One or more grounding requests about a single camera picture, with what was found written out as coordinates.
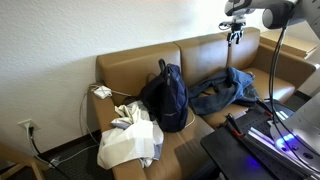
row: white wall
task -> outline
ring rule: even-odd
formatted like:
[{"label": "white wall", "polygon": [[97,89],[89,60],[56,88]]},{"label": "white wall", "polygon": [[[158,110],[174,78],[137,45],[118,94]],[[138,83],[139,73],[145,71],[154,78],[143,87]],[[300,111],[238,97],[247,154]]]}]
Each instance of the white wall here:
[{"label": "white wall", "polygon": [[[225,2],[1,0],[0,140],[30,154],[17,126],[28,118],[40,151],[82,136],[78,110],[97,55],[218,32]],[[260,14],[248,25],[262,27]]]},{"label": "white wall", "polygon": [[[297,38],[301,38],[310,42],[314,42],[318,44],[318,49],[316,52],[312,54],[312,56],[308,59],[308,61],[313,61],[320,64],[320,40],[317,35],[310,28],[309,24],[304,21],[302,23],[289,26],[287,35],[294,36]],[[300,91],[308,94],[310,96],[314,96],[318,92],[320,92],[320,70],[314,73],[308,81],[306,81],[303,86],[299,89]]]}]

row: couch cushion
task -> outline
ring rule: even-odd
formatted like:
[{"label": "couch cushion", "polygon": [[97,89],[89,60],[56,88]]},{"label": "couch cushion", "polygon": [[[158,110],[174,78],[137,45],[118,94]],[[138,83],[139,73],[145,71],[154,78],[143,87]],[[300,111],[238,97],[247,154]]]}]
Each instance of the couch cushion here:
[{"label": "couch cushion", "polygon": [[[256,68],[248,68],[244,71],[251,71],[255,75],[253,86],[256,87],[261,99],[269,98],[269,74]],[[279,78],[274,79],[273,98],[285,102],[293,95],[295,87],[293,84]]]},{"label": "couch cushion", "polygon": [[[180,51],[174,43],[164,43],[126,50],[97,57],[102,78],[106,86],[114,91],[139,95],[142,87],[160,73],[158,60],[180,66]],[[125,96],[113,93],[116,106]]]},{"label": "couch cushion", "polygon": [[[189,111],[187,124],[192,121]],[[200,140],[213,129],[199,116],[177,133],[164,133],[161,157],[145,168],[147,179],[186,179],[213,161],[200,145]]]},{"label": "couch cushion", "polygon": [[248,110],[247,107],[239,106],[237,104],[230,104],[229,106],[223,108],[221,111],[216,113],[211,113],[205,116],[202,116],[202,118],[212,127],[217,128],[220,126],[220,124],[224,123],[226,121],[226,115],[228,113],[231,113],[232,116],[235,119],[238,119],[239,117],[246,114],[246,111]]},{"label": "couch cushion", "polygon": [[190,87],[224,68],[228,44],[223,34],[211,34],[175,41],[181,50],[181,69],[185,84]]},{"label": "couch cushion", "polygon": [[[264,72],[270,71],[274,47],[261,44],[251,67]],[[297,89],[319,68],[319,64],[280,51],[276,76],[292,83]]]},{"label": "couch cushion", "polygon": [[[244,69],[244,72],[250,72],[255,75],[253,86],[257,89],[257,92],[261,99],[269,98],[269,74],[256,68]],[[279,78],[274,80],[274,99],[280,102],[286,101],[294,93],[294,85]],[[212,88],[206,90],[207,93],[213,94]],[[230,104],[219,112],[202,116],[202,118],[213,128],[217,128],[221,123],[225,122],[225,116],[231,113],[235,119],[245,114],[248,107],[239,106],[236,104]]]},{"label": "couch cushion", "polygon": [[228,66],[243,70],[248,68],[254,60],[260,42],[260,30],[257,28],[244,28],[243,37],[239,44],[234,42],[228,52]]}]

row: couch armrest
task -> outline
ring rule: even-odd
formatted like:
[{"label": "couch armrest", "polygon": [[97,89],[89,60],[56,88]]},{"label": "couch armrest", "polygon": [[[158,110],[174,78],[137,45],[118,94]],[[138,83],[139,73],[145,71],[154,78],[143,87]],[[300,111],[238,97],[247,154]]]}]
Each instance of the couch armrest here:
[{"label": "couch armrest", "polygon": [[[273,52],[273,47],[260,43],[252,67],[269,73]],[[280,51],[276,77],[290,82],[298,89],[318,69],[318,67],[319,65],[316,63]]]},{"label": "couch armrest", "polygon": [[[118,118],[118,114],[114,111],[114,103],[111,98],[100,99],[89,91],[93,106],[97,115],[100,131],[112,129],[111,121]],[[119,164],[112,168],[115,179],[146,179],[145,173],[141,167],[139,160],[132,160]]]}]

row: power cord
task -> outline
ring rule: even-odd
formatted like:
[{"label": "power cord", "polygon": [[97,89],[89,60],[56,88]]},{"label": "power cord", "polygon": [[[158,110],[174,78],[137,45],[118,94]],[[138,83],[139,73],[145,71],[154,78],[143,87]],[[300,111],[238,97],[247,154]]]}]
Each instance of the power cord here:
[{"label": "power cord", "polygon": [[[92,89],[90,91],[95,91],[96,89],[100,88],[101,86],[98,86],[98,85],[90,85],[89,88],[92,87]],[[82,100],[81,100],[81,104],[80,104],[80,109],[79,109],[79,124],[80,124],[80,129],[81,129],[81,134],[83,135],[83,131],[82,131],[82,120],[84,120],[85,122],[86,121],[86,118],[83,116],[83,102],[85,100],[85,98],[88,96],[88,90],[87,89],[84,94],[83,94],[83,97],[82,97]],[[122,93],[122,92],[118,92],[118,91],[114,91],[114,90],[111,90],[112,93],[115,93],[115,94],[119,94],[119,95],[122,95],[122,96],[132,96],[130,94],[126,94],[126,93]],[[85,123],[85,126],[86,126],[86,129],[88,130],[88,133],[90,134],[92,140],[99,146],[100,144],[97,142],[97,140],[93,137],[92,135],[92,132],[91,130],[89,129],[89,126],[87,123]]]},{"label": "power cord", "polygon": [[68,157],[68,158],[66,158],[66,159],[64,159],[64,160],[61,160],[60,163],[64,163],[64,162],[66,162],[66,161],[68,161],[68,160],[76,157],[77,155],[79,155],[79,154],[82,153],[83,151],[86,151],[86,150],[88,150],[88,149],[91,149],[91,148],[94,148],[94,147],[97,147],[97,146],[98,146],[98,145],[95,144],[95,145],[89,146],[89,147],[87,147],[87,148],[85,148],[85,149],[82,149],[82,150],[80,150],[79,152],[75,153],[74,155],[72,155],[72,156],[70,156],[70,157]]},{"label": "power cord", "polygon": [[25,125],[26,127],[26,130],[27,130],[27,137],[28,137],[28,140],[29,140],[29,143],[30,143],[30,146],[31,146],[31,150],[32,152],[34,153],[35,157],[46,163],[46,164],[49,164],[49,167],[51,168],[54,168],[55,170],[57,170],[61,175],[63,175],[65,178],[67,179],[71,179],[67,174],[65,174],[63,171],[61,171],[57,166],[55,166],[52,162],[50,162],[49,160],[47,160],[46,158],[41,158],[41,152],[39,151],[39,149],[37,148],[35,142],[34,142],[34,138],[33,138],[33,130],[34,130],[34,127],[30,127],[30,123],[27,123]]},{"label": "power cord", "polygon": [[190,111],[191,114],[192,114],[192,121],[189,124],[187,124],[184,128],[190,126],[194,122],[194,120],[196,119],[196,117],[194,116],[194,114],[193,114],[193,112],[192,112],[192,110],[190,108],[188,108],[188,111]]}]

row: backpack strap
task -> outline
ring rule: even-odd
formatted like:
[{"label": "backpack strap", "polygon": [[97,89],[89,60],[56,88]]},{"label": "backpack strap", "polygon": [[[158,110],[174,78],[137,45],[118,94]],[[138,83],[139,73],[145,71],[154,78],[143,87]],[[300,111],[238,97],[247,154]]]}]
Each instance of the backpack strap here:
[{"label": "backpack strap", "polygon": [[164,69],[166,68],[166,62],[163,59],[160,59],[158,63],[159,63],[160,71],[163,72]]}]

